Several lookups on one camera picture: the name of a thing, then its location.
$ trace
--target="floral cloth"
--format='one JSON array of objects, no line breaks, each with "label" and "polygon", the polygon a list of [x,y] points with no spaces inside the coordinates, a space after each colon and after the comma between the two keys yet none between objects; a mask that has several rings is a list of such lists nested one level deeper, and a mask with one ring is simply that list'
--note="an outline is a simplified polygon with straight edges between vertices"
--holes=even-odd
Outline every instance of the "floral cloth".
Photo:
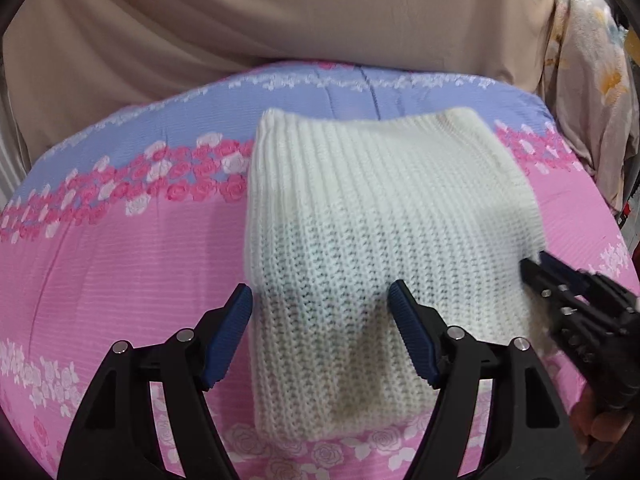
[{"label": "floral cloth", "polygon": [[[244,282],[246,169],[264,110],[348,120],[453,106],[476,110],[526,173],[553,254],[640,292],[609,209],[538,97],[457,74],[266,67],[122,110],[67,139],[0,215],[0,406],[32,455],[55,475],[72,417],[114,341],[162,342]],[[548,369],[571,406],[580,376],[562,355]],[[251,380],[244,338],[227,377],[206,394],[242,480],[401,480],[429,420],[268,442],[255,429]],[[151,394],[164,462],[179,473],[162,387],[152,384]],[[478,463],[489,406],[483,387],[462,472]]]},{"label": "floral cloth", "polygon": [[638,98],[625,34],[604,0],[556,0],[542,95],[558,127],[615,211],[624,163],[638,152]]}]

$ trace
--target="ribbed knit texture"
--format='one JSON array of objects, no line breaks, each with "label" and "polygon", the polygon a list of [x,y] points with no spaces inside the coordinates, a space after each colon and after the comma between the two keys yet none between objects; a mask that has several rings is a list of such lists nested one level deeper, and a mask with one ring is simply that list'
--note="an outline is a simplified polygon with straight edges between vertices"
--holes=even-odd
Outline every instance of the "ribbed knit texture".
[{"label": "ribbed knit texture", "polygon": [[538,206],[472,110],[348,122],[268,110],[248,208],[264,437],[347,436],[433,405],[386,307],[399,278],[479,340],[542,341],[518,273],[545,245]]}]

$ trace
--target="blue gripper pad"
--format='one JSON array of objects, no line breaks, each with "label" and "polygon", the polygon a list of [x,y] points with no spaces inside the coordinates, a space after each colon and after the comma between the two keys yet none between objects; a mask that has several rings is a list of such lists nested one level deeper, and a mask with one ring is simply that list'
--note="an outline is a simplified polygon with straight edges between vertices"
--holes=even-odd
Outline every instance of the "blue gripper pad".
[{"label": "blue gripper pad", "polygon": [[406,296],[403,287],[406,288],[401,281],[393,282],[389,287],[387,297],[389,310],[396,321],[416,373],[431,386],[436,387],[440,382],[436,348],[414,310],[412,304],[415,300]]},{"label": "blue gripper pad", "polygon": [[249,323],[253,304],[254,297],[251,289],[245,285],[235,301],[224,307],[226,314],[207,347],[204,371],[201,376],[202,381],[209,388],[225,378],[244,329]]}]

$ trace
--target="yellow flower print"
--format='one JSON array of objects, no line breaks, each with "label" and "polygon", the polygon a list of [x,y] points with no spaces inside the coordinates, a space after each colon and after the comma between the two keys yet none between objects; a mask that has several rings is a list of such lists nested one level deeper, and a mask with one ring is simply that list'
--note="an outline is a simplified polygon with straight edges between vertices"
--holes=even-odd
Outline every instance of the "yellow flower print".
[{"label": "yellow flower print", "polygon": [[605,106],[613,106],[622,94],[629,91],[626,71],[612,60],[598,63],[596,70],[602,101]]}]

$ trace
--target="metal screw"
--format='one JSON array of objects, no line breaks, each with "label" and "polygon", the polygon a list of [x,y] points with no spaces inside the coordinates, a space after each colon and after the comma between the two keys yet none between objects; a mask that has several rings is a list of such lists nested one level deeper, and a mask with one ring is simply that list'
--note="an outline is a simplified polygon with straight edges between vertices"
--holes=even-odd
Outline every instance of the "metal screw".
[{"label": "metal screw", "polygon": [[193,335],[193,330],[191,330],[191,328],[183,328],[175,335],[175,337],[181,343],[186,343],[187,341],[191,341],[193,339]]},{"label": "metal screw", "polygon": [[129,344],[126,341],[118,341],[113,344],[111,350],[113,350],[114,354],[124,354],[129,348]]},{"label": "metal screw", "polygon": [[529,343],[529,341],[527,341],[526,339],[524,339],[523,337],[517,337],[516,339],[513,340],[513,345],[518,349],[518,350],[522,350],[523,352],[525,350],[529,350],[529,348],[531,348],[531,345]]},{"label": "metal screw", "polygon": [[465,336],[465,331],[462,330],[459,326],[450,326],[449,328],[447,328],[447,335],[450,338],[458,341]]}]

